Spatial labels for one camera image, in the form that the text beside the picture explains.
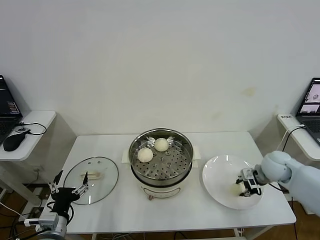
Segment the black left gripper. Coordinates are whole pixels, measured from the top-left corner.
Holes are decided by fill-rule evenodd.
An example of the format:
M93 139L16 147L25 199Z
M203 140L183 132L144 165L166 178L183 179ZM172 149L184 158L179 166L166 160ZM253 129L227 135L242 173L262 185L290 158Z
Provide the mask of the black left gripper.
M72 187L58 187L63 170L61 170L53 179L49 182L49 188L51 191L51 198L54 200L54 204L51 212L57 213L59 216L68 217L71 203L80 199L80 195L84 194L88 188L88 172L85 172L82 185L78 188Z

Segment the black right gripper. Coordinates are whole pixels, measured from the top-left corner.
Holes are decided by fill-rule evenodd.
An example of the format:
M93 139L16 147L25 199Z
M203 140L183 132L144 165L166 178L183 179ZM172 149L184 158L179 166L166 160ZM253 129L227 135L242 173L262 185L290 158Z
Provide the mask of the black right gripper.
M240 184L240 183L244 183L246 182L245 179L243 179L242 177L239 177L237 180L236 180L236 184ZM242 192L239 196L240 197L250 197L252 195L258 195L258 196L261 196L263 193L262 191L262 188L260 185L250 185L248 184L247 185L247 191L245 192Z

